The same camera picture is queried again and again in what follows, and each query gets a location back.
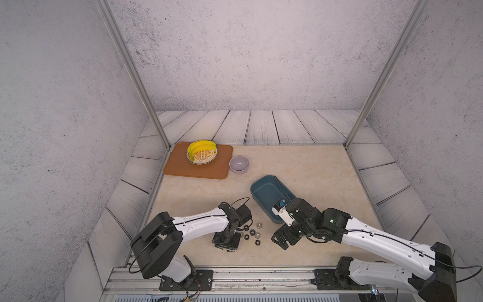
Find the teal plastic storage box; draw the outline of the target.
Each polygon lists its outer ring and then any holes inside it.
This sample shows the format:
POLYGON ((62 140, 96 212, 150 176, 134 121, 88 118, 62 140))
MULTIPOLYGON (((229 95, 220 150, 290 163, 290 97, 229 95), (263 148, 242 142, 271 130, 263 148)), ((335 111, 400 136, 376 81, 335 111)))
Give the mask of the teal plastic storage box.
POLYGON ((251 185, 250 192, 253 199, 274 223, 284 224, 284 221, 273 213, 272 208, 276 203, 282 200, 293 200, 296 196, 276 176, 261 177, 251 185))

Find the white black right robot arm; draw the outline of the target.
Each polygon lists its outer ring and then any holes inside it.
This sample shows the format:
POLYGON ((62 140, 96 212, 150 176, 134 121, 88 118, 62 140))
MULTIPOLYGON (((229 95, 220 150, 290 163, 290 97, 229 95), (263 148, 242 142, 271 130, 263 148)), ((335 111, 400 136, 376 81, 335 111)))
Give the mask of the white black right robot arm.
POLYGON ((319 269, 311 283, 318 289, 394 288, 417 294, 423 301, 456 301, 457 266, 451 248, 441 242, 419 244, 376 229, 354 216, 328 208, 319 211, 307 201, 279 200, 272 212, 283 226, 272 236, 286 250, 302 238, 312 243, 336 242, 369 251, 385 262, 341 257, 335 269, 319 269))

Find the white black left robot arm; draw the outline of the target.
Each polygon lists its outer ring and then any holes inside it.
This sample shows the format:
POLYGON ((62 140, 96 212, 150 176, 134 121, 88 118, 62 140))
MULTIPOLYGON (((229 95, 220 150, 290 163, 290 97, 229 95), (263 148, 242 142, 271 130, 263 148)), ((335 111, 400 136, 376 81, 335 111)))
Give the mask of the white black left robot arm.
POLYGON ((173 217, 165 211, 156 215, 132 239, 130 246, 143 278, 169 278, 188 288, 195 282, 197 271, 187 256, 176 257, 180 246, 213 234, 216 248, 235 252, 242 226, 250 220, 251 211, 244 203, 234 208, 223 202, 211 211, 183 217, 173 217))

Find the lilac plastic bowl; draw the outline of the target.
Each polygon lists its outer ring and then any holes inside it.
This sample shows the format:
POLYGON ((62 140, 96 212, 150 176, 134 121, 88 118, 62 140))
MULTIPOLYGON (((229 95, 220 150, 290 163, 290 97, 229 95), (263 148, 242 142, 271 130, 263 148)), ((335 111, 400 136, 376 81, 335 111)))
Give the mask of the lilac plastic bowl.
POLYGON ((250 167, 249 160, 244 156, 235 156, 229 162, 230 170, 235 174, 246 173, 250 167))

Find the patterned round plate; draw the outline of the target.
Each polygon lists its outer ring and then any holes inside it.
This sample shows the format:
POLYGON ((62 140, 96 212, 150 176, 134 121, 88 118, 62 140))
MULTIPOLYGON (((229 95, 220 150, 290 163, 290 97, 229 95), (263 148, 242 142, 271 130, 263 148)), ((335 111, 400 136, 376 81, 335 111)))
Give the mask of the patterned round plate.
POLYGON ((216 159, 218 156, 218 149, 217 150, 208 150, 208 151, 202 151, 198 152, 194 155, 194 161, 191 161, 188 158, 188 154, 186 152, 186 157, 188 161, 192 164, 195 165, 205 165, 208 164, 216 159))

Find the brown rectangular mat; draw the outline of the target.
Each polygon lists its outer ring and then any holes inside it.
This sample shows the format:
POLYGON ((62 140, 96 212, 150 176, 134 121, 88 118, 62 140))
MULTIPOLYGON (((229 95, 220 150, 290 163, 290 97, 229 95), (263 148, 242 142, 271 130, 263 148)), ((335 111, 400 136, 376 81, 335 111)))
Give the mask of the brown rectangular mat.
POLYGON ((191 142, 179 142, 175 145, 164 167, 165 175, 205 179, 227 178, 233 154, 231 145, 218 144, 216 150, 198 152, 190 158, 190 144, 191 142))

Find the yellow banana bunch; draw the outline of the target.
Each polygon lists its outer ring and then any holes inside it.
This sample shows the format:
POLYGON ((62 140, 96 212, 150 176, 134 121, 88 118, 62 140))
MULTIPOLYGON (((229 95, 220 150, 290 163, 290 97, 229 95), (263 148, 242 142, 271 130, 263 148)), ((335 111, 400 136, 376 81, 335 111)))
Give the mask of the yellow banana bunch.
POLYGON ((194 161, 194 155, 198 152, 208 151, 208 150, 217 150, 216 143, 208 140, 199 140, 197 142, 193 142, 187 148, 188 158, 191 161, 194 161))

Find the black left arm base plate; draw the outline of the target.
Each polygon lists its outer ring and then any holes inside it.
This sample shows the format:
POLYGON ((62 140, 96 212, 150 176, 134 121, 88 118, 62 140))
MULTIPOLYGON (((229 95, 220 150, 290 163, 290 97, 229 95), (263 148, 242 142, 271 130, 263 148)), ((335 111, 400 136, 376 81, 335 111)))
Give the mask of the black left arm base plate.
POLYGON ((213 270, 196 270, 185 280, 176 283, 173 279, 162 276, 160 291, 211 291, 213 285, 213 270))

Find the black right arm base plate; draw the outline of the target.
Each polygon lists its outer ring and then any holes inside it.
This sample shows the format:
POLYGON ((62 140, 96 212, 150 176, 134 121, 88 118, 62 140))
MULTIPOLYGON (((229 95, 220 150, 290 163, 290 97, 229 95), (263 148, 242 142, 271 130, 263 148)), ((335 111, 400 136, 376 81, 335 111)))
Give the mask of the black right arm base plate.
POLYGON ((353 281, 348 271, 339 269, 316 269, 314 278, 310 283, 317 287, 317 290, 343 290, 363 291, 370 290, 369 285, 361 285, 353 281))

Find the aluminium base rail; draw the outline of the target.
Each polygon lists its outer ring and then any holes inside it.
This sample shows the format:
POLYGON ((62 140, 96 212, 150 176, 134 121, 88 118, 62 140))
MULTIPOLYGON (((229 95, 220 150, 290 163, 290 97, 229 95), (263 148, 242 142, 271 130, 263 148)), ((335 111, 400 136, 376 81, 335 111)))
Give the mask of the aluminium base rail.
POLYGON ((127 269, 114 269, 101 301, 420 301, 401 289, 368 286, 362 289, 318 289, 313 267, 212 268, 209 291, 161 291, 162 278, 143 279, 127 269))

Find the left aluminium frame post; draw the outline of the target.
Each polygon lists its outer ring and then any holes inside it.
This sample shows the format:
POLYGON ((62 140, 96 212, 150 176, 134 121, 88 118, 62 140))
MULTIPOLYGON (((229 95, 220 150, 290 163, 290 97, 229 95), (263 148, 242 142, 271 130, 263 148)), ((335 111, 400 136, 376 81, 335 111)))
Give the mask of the left aluminium frame post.
POLYGON ((169 150, 171 148, 171 145, 169 143, 169 140, 166 137, 166 134, 162 128, 161 122, 159 121, 158 115, 154 110, 153 104, 150 100, 150 97, 148 95, 148 92, 142 82, 142 79, 139 75, 139 72, 135 66, 135 63, 129 53, 129 50, 127 48, 127 45, 122 37, 122 33, 119 30, 119 27, 117 25, 117 22, 114 18, 114 15, 109 7, 109 3, 106 0, 97 0, 95 1, 96 6, 98 7, 98 10, 104 20, 104 24, 106 25, 109 35, 111 36, 114 45, 119 53, 119 55, 122 58, 122 61, 125 65, 125 68, 130 76, 130 79, 132 80, 137 93, 140 97, 140 100, 145 107, 147 114, 153 123, 153 126, 160 137, 164 147, 169 150))

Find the aluminium frame post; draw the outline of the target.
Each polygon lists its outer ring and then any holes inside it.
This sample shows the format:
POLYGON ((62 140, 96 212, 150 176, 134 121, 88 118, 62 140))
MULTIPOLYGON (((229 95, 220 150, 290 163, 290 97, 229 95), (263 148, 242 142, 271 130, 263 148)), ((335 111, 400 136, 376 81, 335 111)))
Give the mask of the aluminium frame post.
POLYGON ((135 63, 129 53, 129 50, 127 48, 127 45, 122 37, 122 33, 119 30, 119 27, 117 25, 117 22, 114 18, 114 15, 109 7, 109 3, 106 0, 97 0, 95 1, 96 6, 98 7, 98 10, 104 20, 104 24, 106 25, 109 35, 111 36, 114 45, 119 53, 119 55, 122 58, 122 61, 125 65, 125 68, 130 76, 130 79, 132 80, 137 93, 140 97, 140 100, 145 107, 147 114, 153 123, 153 126, 160 137, 164 147, 169 150, 171 148, 171 145, 169 143, 169 140, 166 137, 166 134, 162 128, 161 122, 159 121, 158 115, 154 110, 153 104, 150 100, 150 97, 148 95, 148 92, 142 82, 142 79, 139 75, 139 72, 135 66, 135 63))
POLYGON ((371 112, 372 108, 376 104, 382 90, 384 89, 387 81, 391 77, 392 72, 397 66, 397 62, 399 58, 402 56, 405 48, 409 44, 414 32, 416 31, 418 24, 422 20, 427 6, 429 4, 428 0, 418 0, 413 8, 406 25, 402 29, 402 32, 399 38, 396 40, 394 47, 391 50, 388 59, 382 68, 381 73, 379 74, 378 79, 376 80, 373 88, 371 89, 365 103, 363 104, 362 109, 359 112, 359 115, 355 121, 353 128, 351 129, 345 143, 344 147, 345 150, 348 151, 350 146, 355 142, 355 139, 362 128, 362 125, 366 118, 368 117, 369 113, 371 112))

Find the right aluminium frame post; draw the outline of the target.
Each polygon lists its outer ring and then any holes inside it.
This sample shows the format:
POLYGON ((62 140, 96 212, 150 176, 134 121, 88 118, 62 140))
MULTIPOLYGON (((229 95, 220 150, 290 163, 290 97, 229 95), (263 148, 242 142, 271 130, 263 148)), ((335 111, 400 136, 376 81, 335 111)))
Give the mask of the right aluminium frame post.
POLYGON ((362 109, 359 112, 359 115, 355 121, 353 128, 351 129, 345 143, 344 147, 345 150, 348 151, 350 146, 355 142, 355 139, 362 128, 362 125, 366 118, 368 117, 369 113, 371 112, 372 108, 376 104, 382 90, 384 89, 387 81, 391 77, 392 72, 397 66, 397 62, 399 58, 402 56, 405 48, 409 44, 414 32, 416 31, 418 24, 422 20, 427 6, 429 4, 428 0, 418 0, 413 8, 406 25, 402 29, 402 32, 399 38, 396 40, 394 47, 391 50, 388 59, 382 68, 381 73, 379 74, 378 79, 376 80, 373 88, 371 89, 365 103, 363 104, 362 109))

